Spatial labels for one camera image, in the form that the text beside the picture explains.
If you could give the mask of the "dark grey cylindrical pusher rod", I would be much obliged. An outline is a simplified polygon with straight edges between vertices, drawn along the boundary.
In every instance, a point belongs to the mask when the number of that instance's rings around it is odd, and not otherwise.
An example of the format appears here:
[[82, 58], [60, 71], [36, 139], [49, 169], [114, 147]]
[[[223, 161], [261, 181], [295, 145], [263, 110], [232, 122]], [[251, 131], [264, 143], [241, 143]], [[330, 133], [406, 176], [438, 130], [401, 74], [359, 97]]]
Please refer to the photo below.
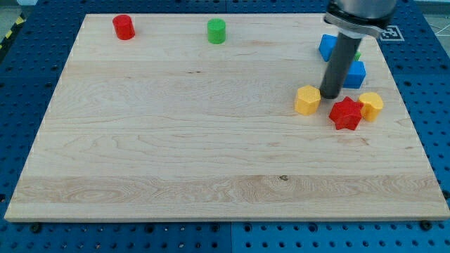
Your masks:
[[362, 38], [352, 38], [338, 33], [337, 42], [319, 88], [323, 98], [335, 99], [340, 95], [361, 40]]

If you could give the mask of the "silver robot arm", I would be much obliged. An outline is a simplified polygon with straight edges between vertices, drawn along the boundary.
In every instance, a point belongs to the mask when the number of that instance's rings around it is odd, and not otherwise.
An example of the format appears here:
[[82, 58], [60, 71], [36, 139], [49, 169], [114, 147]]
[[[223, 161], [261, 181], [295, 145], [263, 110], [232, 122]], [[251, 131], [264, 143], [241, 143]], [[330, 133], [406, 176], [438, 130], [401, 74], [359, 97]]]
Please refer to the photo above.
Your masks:
[[320, 86], [323, 98], [338, 97], [361, 40], [366, 35], [378, 38], [389, 25], [396, 5], [396, 0], [329, 1], [323, 19], [339, 32]]

